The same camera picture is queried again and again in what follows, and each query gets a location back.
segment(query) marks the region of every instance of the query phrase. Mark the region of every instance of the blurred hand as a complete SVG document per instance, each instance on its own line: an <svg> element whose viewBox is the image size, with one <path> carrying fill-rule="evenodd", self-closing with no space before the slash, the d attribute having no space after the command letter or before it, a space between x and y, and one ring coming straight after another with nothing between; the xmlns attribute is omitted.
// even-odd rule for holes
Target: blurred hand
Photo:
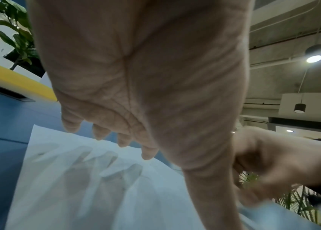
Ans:
<svg viewBox="0 0 321 230"><path fill-rule="evenodd" d="M241 229L231 131L249 74L250 0L29 0L64 127L180 166L209 230Z"/></svg>
<svg viewBox="0 0 321 230"><path fill-rule="evenodd" d="M278 198L293 184L321 185L321 141L246 127L234 134L233 143L237 175L243 171L259 175L238 191L246 206Z"/></svg>

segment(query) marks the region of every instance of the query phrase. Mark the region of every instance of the lit light bulb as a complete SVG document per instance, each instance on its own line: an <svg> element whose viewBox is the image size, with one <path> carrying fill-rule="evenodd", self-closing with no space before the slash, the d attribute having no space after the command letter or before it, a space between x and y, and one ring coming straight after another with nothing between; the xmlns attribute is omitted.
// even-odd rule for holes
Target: lit light bulb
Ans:
<svg viewBox="0 0 321 230"><path fill-rule="evenodd" d="M315 55L307 59L308 63L315 63L321 60L321 55Z"/></svg>

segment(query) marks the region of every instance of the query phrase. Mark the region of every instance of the yellow edge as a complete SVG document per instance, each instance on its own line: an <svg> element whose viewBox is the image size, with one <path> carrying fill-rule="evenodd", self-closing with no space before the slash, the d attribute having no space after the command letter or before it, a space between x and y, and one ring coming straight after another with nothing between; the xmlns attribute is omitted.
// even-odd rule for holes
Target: yellow edge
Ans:
<svg viewBox="0 0 321 230"><path fill-rule="evenodd" d="M3 85L8 84L51 101L57 101L51 88L2 66L0 66L0 82Z"/></svg>

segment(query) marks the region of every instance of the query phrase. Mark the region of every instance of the palm plant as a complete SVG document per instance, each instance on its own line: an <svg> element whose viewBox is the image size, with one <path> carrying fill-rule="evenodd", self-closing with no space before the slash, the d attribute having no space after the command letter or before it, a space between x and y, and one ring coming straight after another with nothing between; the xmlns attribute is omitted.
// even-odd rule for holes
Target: palm plant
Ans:
<svg viewBox="0 0 321 230"><path fill-rule="evenodd" d="M248 186L249 183L257 179L258 175L254 173L243 172L240 174L240 183L242 183L243 186ZM292 187L289 193L284 194L281 198L274 200L274 202L313 223L319 224L318 212L308 201L308 196L311 194L316 195L316 192L305 186L296 185Z"/></svg>
<svg viewBox="0 0 321 230"><path fill-rule="evenodd" d="M39 58L39 56L34 46L26 9L11 0L0 0L0 16L3 18L3 20L0 20L0 25L9 27L17 32L13 34L13 39L11 39L0 31L1 40L14 47L15 52L18 54L18 58L10 69L14 70L22 62L27 62L31 65L30 58Z"/></svg>

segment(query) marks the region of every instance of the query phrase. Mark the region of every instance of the yellow stripe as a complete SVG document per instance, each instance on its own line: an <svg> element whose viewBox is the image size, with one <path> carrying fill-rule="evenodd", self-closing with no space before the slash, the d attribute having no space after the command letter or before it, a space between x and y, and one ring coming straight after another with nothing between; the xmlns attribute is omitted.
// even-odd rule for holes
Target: yellow stripe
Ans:
<svg viewBox="0 0 321 230"><path fill-rule="evenodd" d="M0 66L0 86L20 94L33 94L51 101L57 101L53 90L24 75Z"/></svg>

